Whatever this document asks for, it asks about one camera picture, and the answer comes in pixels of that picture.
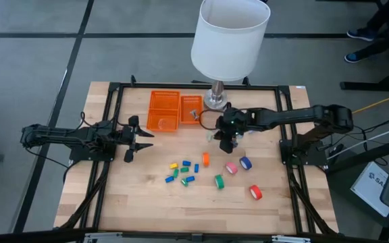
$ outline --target orange tray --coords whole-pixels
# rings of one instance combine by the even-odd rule
[[[156,132],[175,132],[180,113],[178,91],[151,91],[147,129]]]
[[[180,106],[180,122],[181,124],[199,124],[199,120],[195,120],[193,115],[190,113],[192,110],[196,110],[196,114],[199,115],[202,112],[202,96],[201,95],[190,95],[181,96]]]

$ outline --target wooden table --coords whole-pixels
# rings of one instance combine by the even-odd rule
[[[101,120],[107,95],[108,82],[92,82],[86,98],[84,112],[88,122]],[[120,110],[120,122],[138,115],[140,126],[146,130],[150,88],[125,88]],[[182,89],[181,95],[204,95],[205,90]],[[227,90],[234,107],[266,107],[276,110],[275,94],[267,90]],[[290,87],[294,109],[308,107],[309,100],[304,86]],[[214,127],[217,113],[204,113],[203,123]],[[313,124],[297,124],[299,133],[305,133]],[[151,142],[154,146],[135,154],[132,163],[123,161],[126,146],[119,146],[111,162],[105,198],[101,211],[100,230],[148,232],[204,232],[237,234],[295,234],[294,219],[286,168],[282,165],[278,141],[279,127],[246,134],[237,149],[230,155],[219,149],[219,142],[208,142],[207,130],[198,125],[180,125],[178,131],[152,132],[154,138],[138,137],[137,142]],[[201,155],[208,152],[211,165],[203,167]],[[247,156],[253,168],[241,167],[237,174],[224,170],[226,162],[239,164]],[[193,165],[186,175],[165,183],[172,174],[170,163],[189,160],[199,163],[198,173]],[[65,223],[82,202],[91,161],[82,161],[67,174],[59,202],[55,226]],[[218,190],[214,176],[222,174],[225,188]],[[337,231],[336,218],[325,174],[313,166],[305,166],[311,202],[328,225]],[[195,175],[196,180],[184,187],[182,176]],[[263,193],[261,200],[254,200],[248,187],[256,184]],[[92,203],[88,225],[93,221]],[[307,222],[300,203],[303,227]]]

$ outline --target white lampshade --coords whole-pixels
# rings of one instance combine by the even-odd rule
[[[192,46],[193,65],[219,81],[250,74],[270,13],[260,0],[204,0]]]

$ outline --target person's foot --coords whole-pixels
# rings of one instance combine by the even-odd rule
[[[358,58],[357,54],[355,53],[350,53],[348,55],[344,56],[344,60],[347,63],[357,63],[361,60],[364,60],[365,58]]]
[[[357,38],[365,41],[373,41],[376,37],[377,32],[368,28],[361,28],[354,31],[348,30],[346,34],[351,38]]]

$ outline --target lamp base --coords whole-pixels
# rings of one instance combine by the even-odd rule
[[[209,89],[203,97],[203,103],[210,109],[222,110],[227,102],[228,96],[224,91],[219,95],[215,95],[213,90]]]

